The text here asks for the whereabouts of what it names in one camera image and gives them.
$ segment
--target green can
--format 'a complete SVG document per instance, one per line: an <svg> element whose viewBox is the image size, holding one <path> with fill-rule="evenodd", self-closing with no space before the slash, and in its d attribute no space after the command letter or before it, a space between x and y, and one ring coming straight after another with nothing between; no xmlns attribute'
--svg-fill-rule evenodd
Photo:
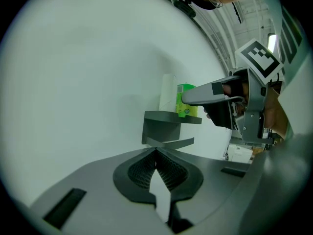
<svg viewBox="0 0 313 235"><path fill-rule="evenodd" d="M197 106L190 106L189 104L184 104L181 101L181 96L185 91L191 90L195 88L196 86L191 85L191 84L179 84L177 85L177 97L176 97L176 113L178 113L179 117L185 117L186 115L188 116L193 116L197 117L198 116L198 107Z"/></svg>

